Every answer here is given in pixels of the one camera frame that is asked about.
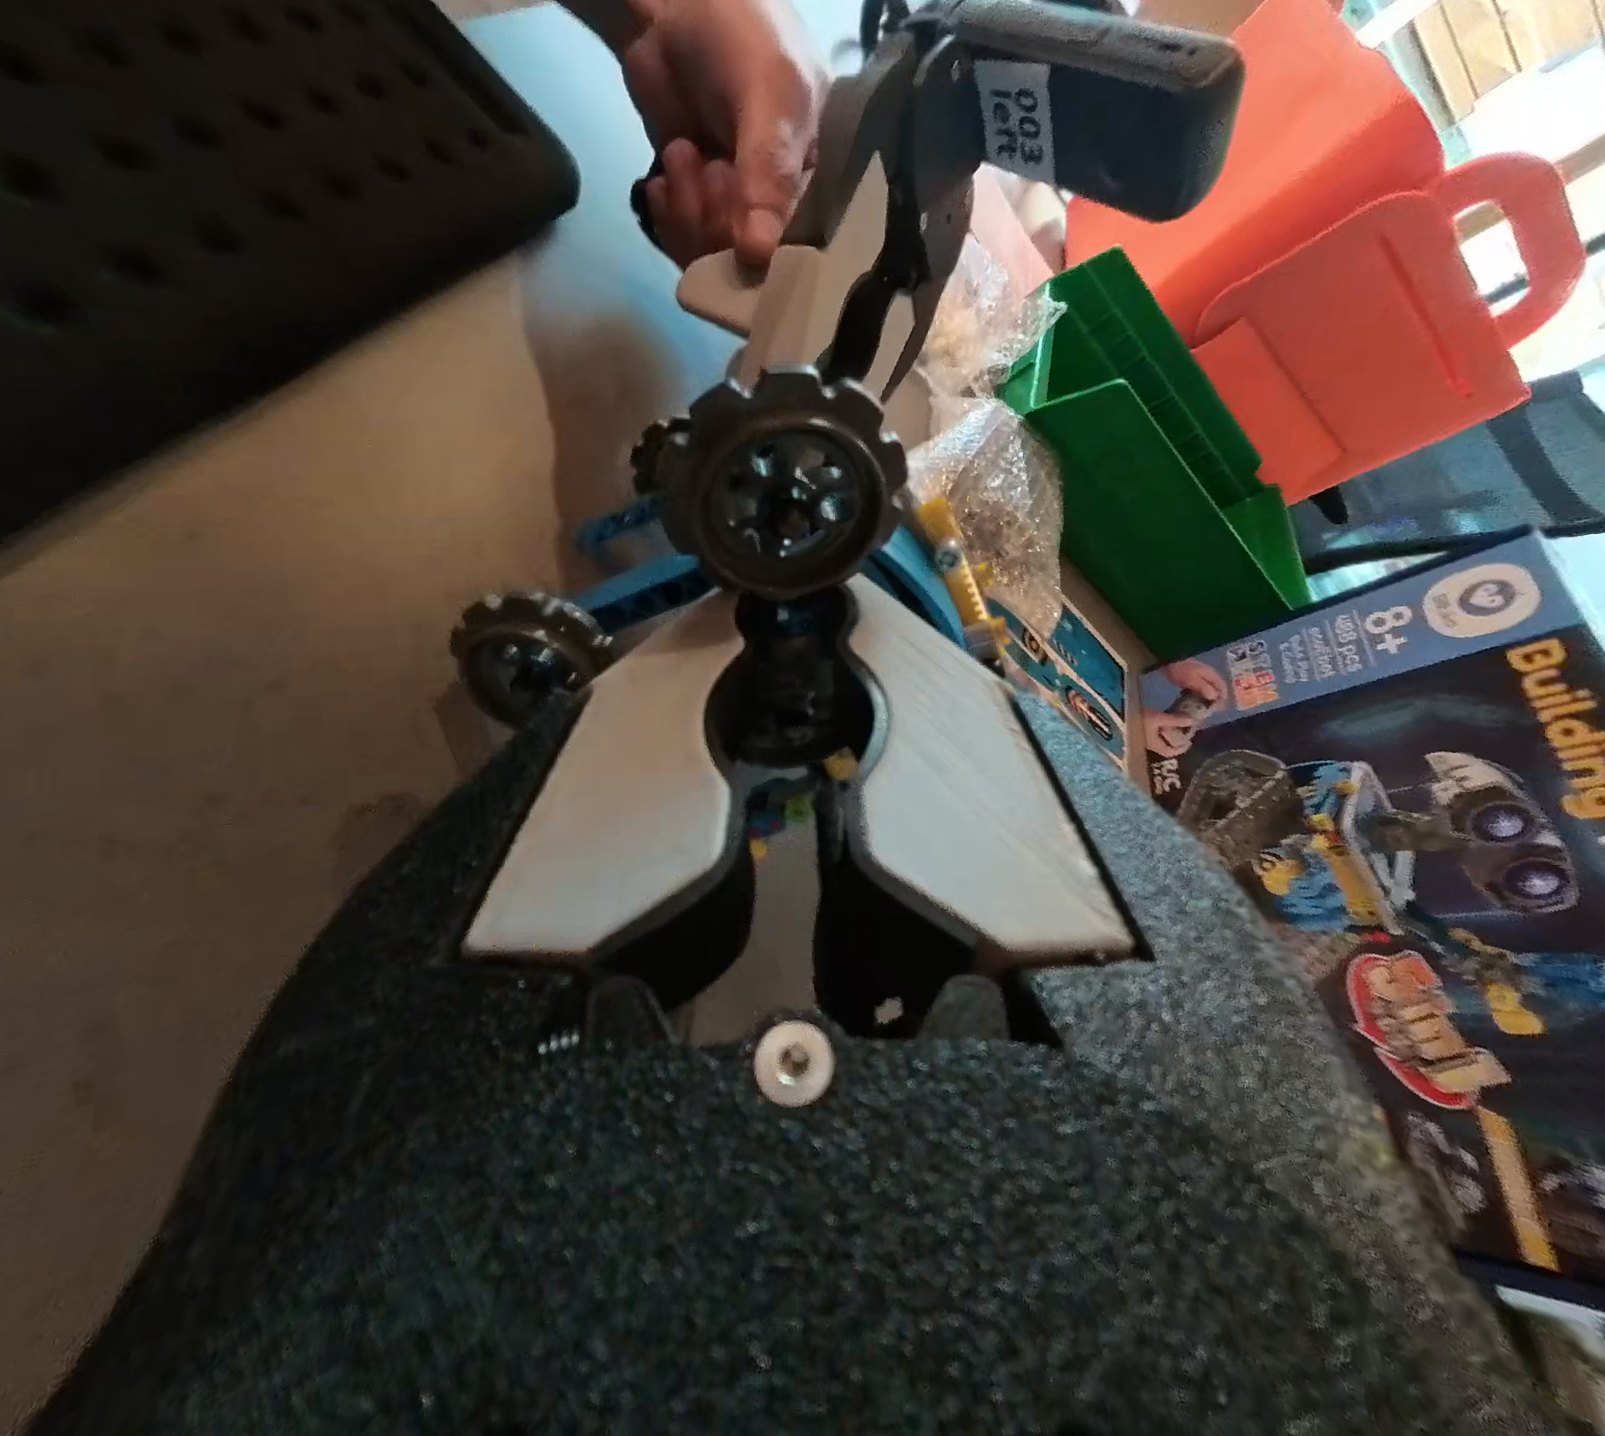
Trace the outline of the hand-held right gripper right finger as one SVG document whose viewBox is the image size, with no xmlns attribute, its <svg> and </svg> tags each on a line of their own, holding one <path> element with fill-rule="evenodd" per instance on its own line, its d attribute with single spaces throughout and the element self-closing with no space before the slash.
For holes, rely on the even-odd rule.
<svg viewBox="0 0 1605 1436">
<path fill-rule="evenodd" d="M 1110 869 L 1117 817 L 1150 812 L 1129 773 L 886 589 L 846 599 L 841 653 L 875 716 L 846 808 L 866 877 L 983 971 L 1140 957 Z"/>
</svg>

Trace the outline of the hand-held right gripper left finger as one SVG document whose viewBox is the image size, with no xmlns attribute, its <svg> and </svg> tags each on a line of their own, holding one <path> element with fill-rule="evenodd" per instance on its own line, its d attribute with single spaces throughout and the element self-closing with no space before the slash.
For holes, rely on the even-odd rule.
<svg viewBox="0 0 1605 1436">
<path fill-rule="evenodd" d="M 462 939 L 552 971 L 727 971 L 753 930 L 746 812 L 711 703 L 737 598 L 702 594 L 595 678 Z"/>
</svg>

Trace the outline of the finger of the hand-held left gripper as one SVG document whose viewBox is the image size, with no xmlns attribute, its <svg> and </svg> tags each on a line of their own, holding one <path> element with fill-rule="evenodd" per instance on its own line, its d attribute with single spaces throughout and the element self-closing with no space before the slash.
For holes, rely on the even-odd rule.
<svg viewBox="0 0 1605 1436">
<path fill-rule="evenodd" d="M 744 332 L 726 364 L 726 380 L 753 385 L 766 369 L 821 359 L 853 288 L 881 257 L 888 207 L 886 166 L 881 155 L 871 155 L 836 230 L 821 245 L 783 243 L 761 280 L 742 273 L 737 317 Z"/>
<path fill-rule="evenodd" d="M 913 293 L 895 293 L 881 322 L 878 342 L 861 385 L 878 402 L 888 402 L 916 362 L 931 329 L 935 302 Z"/>
</svg>

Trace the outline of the blue brick-built toy model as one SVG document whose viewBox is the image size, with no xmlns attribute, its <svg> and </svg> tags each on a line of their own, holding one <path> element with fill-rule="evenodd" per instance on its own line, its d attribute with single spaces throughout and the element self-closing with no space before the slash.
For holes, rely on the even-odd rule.
<svg viewBox="0 0 1605 1436">
<path fill-rule="evenodd" d="M 965 656 L 1002 675 L 997 638 L 1007 631 L 1005 623 L 987 606 L 973 628 L 963 623 L 918 521 L 901 523 L 888 543 L 865 558 L 860 571 Z M 803 603 L 766 613 L 756 651 L 736 665 L 734 755 L 741 763 L 771 772 L 746 800 L 746 833 L 758 860 L 791 823 L 809 817 L 819 783 L 834 782 L 828 760 L 846 753 L 858 762 L 870 748 L 873 701 L 848 681 L 844 670 L 833 666 L 833 653 L 823 643 L 831 631 L 824 621 L 829 609 L 829 603 Z"/>
</svg>

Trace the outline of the person's left hand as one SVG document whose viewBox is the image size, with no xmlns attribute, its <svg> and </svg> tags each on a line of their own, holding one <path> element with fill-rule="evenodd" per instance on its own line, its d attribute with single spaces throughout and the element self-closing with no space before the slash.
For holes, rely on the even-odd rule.
<svg viewBox="0 0 1605 1436">
<path fill-rule="evenodd" d="M 791 0 L 635 0 L 619 61 L 652 140 L 652 240 L 681 267 L 778 250 L 809 181 L 829 76 Z"/>
</svg>

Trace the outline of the small bubble wrap bag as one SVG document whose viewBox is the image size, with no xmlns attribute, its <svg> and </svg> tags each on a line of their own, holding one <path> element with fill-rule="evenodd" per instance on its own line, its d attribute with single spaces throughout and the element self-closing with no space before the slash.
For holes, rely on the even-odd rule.
<svg viewBox="0 0 1605 1436">
<path fill-rule="evenodd" d="M 1047 283 L 1022 288 L 968 232 L 916 367 L 938 399 L 990 397 L 1067 314 Z"/>
</svg>

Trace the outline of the large bubble wrap bag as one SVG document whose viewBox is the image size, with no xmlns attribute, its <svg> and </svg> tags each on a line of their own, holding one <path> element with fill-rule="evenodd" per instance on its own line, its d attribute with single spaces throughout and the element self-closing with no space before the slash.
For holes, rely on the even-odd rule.
<svg viewBox="0 0 1605 1436">
<path fill-rule="evenodd" d="M 992 569 L 990 596 L 1028 623 L 1062 603 L 1063 486 L 1053 451 L 997 397 L 943 397 L 933 436 L 910 454 L 910 489 L 945 497 L 968 556 Z"/>
</svg>

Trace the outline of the orange plastic bin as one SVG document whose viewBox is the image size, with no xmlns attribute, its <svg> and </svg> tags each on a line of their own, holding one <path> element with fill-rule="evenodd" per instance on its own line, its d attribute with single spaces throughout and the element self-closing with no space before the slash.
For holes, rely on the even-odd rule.
<svg viewBox="0 0 1605 1436">
<path fill-rule="evenodd" d="M 1065 265 L 1119 248 L 1303 502 L 1528 399 L 1515 344 L 1587 270 L 1555 163 L 1448 165 L 1426 110 L 1326 0 L 1262 0 L 1219 180 L 1165 223 L 1085 200 Z"/>
</svg>

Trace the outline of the green plastic bin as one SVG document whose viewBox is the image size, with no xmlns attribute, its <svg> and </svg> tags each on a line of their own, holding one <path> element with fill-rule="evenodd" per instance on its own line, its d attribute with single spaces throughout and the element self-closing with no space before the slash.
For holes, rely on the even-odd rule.
<svg viewBox="0 0 1605 1436">
<path fill-rule="evenodd" d="M 1125 250 L 1037 297 L 1062 310 L 997 395 L 1053 456 L 1060 556 L 1164 661 L 1313 604 L 1281 489 Z"/>
</svg>

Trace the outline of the blue toy robot kit box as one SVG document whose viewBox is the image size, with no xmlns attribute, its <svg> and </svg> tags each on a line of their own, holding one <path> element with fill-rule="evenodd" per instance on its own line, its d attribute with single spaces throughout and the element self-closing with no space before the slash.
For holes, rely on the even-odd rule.
<svg viewBox="0 0 1605 1436">
<path fill-rule="evenodd" d="M 1152 798 L 1294 957 L 1461 1263 L 1602 1310 L 1603 656 L 1498 534 L 1150 668 Z"/>
</svg>

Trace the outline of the black mesh chair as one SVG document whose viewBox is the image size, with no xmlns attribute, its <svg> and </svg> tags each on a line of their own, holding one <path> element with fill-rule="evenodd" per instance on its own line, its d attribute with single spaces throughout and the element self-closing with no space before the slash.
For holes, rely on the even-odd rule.
<svg viewBox="0 0 1605 1436">
<path fill-rule="evenodd" d="M 1603 523 L 1603 362 L 1538 379 L 1525 402 L 1338 487 L 1341 518 L 1294 506 L 1309 576 L 1401 561 L 1513 529 Z"/>
</svg>

